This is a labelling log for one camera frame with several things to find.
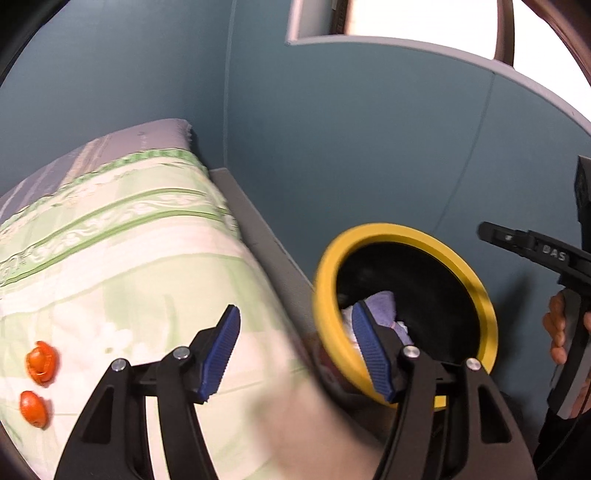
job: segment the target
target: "mattress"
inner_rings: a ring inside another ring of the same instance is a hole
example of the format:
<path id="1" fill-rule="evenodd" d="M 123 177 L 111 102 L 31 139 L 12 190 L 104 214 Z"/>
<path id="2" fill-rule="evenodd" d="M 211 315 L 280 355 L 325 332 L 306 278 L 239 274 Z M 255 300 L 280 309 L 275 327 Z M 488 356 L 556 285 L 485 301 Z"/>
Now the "mattress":
<path id="1" fill-rule="evenodd" d="M 251 408 L 277 379 L 307 373 L 281 302 L 189 151 L 189 130 L 172 119 L 107 135 L 0 200 L 0 421 L 42 480 L 112 360 L 157 361 L 230 303 L 242 331 L 219 392 L 197 406 L 203 434 L 221 479 L 281 478 Z M 24 368 L 38 340 L 60 354 L 48 387 Z M 46 429 L 20 415 L 25 390 L 50 407 Z M 167 478 L 157 406 L 147 406 L 155 477 Z"/>

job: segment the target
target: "silver bolt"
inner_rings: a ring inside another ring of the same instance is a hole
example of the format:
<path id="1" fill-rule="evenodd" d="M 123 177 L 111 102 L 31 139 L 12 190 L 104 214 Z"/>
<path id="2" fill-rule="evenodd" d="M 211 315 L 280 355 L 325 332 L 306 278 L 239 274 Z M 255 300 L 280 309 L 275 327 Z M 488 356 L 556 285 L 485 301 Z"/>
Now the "silver bolt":
<path id="1" fill-rule="evenodd" d="M 175 357 L 177 360 L 185 360 L 190 355 L 190 353 L 191 351 L 187 347 L 180 346 L 174 349 L 173 357 Z"/>
<path id="2" fill-rule="evenodd" d="M 113 360 L 113 363 L 111 363 L 111 370 L 115 372 L 121 372 L 126 366 L 127 362 L 122 358 L 118 358 L 117 360 Z"/>
<path id="3" fill-rule="evenodd" d="M 482 368 L 482 364 L 476 358 L 466 360 L 466 366 L 475 372 L 478 372 Z"/>
<path id="4" fill-rule="evenodd" d="M 402 352 L 404 353 L 404 356 L 406 356 L 407 358 L 418 358 L 418 356 L 421 355 L 421 351 L 414 345 L 407 345 L 406 347 L 404 347 L 404 350 L 402 350 Z"/>

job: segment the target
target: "black handheld device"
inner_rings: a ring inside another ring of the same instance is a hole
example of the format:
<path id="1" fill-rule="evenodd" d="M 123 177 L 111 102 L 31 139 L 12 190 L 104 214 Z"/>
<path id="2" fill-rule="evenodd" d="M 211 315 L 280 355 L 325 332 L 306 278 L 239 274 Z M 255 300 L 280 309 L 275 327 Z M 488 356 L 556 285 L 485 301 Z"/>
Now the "black handheld device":
<path id="1" fill-rule="evenodd" d="M 566 317 L 564 348 L 567 361 L 559 365 L 550 385 L 548 406 L 560 418 L 570 417 L 574 402 L 591 369 L 591 342 L 583 317 L 591 310 L 591 159 L 579 157 L 574 182 L 582 249 L 532 231 L 511 230 L 484 222 L 478 237 L 560 274 Z"/>

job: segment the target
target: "bed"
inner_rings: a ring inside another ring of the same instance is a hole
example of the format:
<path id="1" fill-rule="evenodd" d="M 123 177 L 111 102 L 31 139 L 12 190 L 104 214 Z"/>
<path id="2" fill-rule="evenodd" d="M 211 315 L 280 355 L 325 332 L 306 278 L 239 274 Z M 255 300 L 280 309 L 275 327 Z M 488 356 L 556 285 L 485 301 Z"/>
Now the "bed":
<path id="1" fill-rule="evenodd" d="M 53 478 L 111 361 L 158 360 L 232 303 L 242 331 L 218 394 L 198 406 L 203 433 L 221 479 L 280 478 L 249 412 L 277 378 L 307 375 L 291 320 L 313 328 L 311 287 L 229 172 L 208 172 L 190 151 L 190 137 L 181 119 L 114 132 L 0 198 L 0 437 L 3 461 L 21 476 Z M 48 387 L 25 371 L 38 340 L 60 354 Z M 25 390 L 47 401 L 46 429 L 20 415 Z M 147 409 L 155 477 L 167 478 L 155 401 Z"/>

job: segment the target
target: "wall seam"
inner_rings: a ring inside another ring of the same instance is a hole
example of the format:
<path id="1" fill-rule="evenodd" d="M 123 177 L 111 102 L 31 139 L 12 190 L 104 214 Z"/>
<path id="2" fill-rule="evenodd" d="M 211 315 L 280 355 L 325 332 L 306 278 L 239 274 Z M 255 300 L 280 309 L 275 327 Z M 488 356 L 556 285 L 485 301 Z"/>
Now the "wall seam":
<path id="1" fill-rule="evenodd" d="M 470 164 L 470 160 L 472 159 L 472 157 L 474 155 L 474 150 L 476 149 L 476 144 L 478 143 L 478 140 L 480 139 L 480 133 L 482 132 L 482 126 L 483 126 L 484 120 L 486 118 L 488 106 L 491 102 L 492 88 L 493 88 L 493 85 L 495 84 L 496 76 L 497 76 L 496 73 L 492 73 L 491 84 L 488 87 L 488 93 L 486 94 L 484 107 L 482 108 L 482 115 L 480 117 L 480 123 L 478 123 L 478 128 L 476 129 L 476 134 L 474 135 L 474 142 L 472 142 L 472 146 L 470 147 L 470 151 L 468 153 L 466 161 L 464 162 L 464 166 L 462 167 L 462 171 L 460 172 L 460 176 L 458 177 L 457 182 L 456 182 L 452 192 L 450 193 L 450 196 L 447 199 L 446 204 L 443 206 L 443 210 L 441 211 L 441 215 L 439 216 L 439 220 L 437 220 L 437 223 L 435 224 L 435 227 L 431 230 L 430 235 L 435 235 L 437 233 L 437 230 L 439 229 L 439 227 L 441 226 L 441 223 L 443 222 L 443 219 L 447 215 L 447 213 L 452 205 L 452 201 L 456 197 L 457 192 L 460 189 L 460 185 L 462 184 L 462 181 L 464 179 L 464 176 L 466 175 L 466 172 L 468 170 L 468 165 Z"/>
<path id="2" fill-rule="evenodd" d="M 230 8 L 230 20 L 228 23 L 228 42 L 226 43 L 226 66 L 223 80 L 223 131 L 222 131 L 222 155 L 223 166 L 228 168 L 228 103 L 230 89 L 230 57 L 232 55 L 232 36 L 234 34 L 234 16 L 236 13 L 236 3 L 238 0 L 232 0 Z"/>

